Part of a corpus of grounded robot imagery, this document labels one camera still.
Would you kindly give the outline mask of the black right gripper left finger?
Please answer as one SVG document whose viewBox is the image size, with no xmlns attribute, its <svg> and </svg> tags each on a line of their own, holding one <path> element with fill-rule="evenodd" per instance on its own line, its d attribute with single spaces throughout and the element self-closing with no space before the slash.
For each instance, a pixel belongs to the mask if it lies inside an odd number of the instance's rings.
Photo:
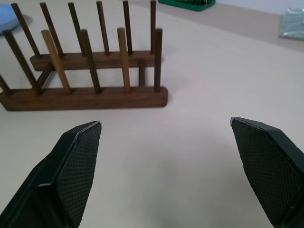
<svg viewBox="0 0 304 228">
<path fill-rule="evenodd" d="M 93 185 L 101 121 L 63 133 L 0 215 L 2 228 L 77 228 Z"/>
</svg>

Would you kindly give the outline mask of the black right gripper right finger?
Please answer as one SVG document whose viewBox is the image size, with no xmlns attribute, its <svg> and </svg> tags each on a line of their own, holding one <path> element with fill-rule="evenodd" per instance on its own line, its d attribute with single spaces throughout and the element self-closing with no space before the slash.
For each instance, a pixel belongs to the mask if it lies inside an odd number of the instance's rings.
<svg viewBox="0 0 304 228">
<path fill-rule="evenodd" d="M 232 117 L 247 180 L 275 228 L 304 226 L 304 153 L 280 129 Z"/>
</svg>

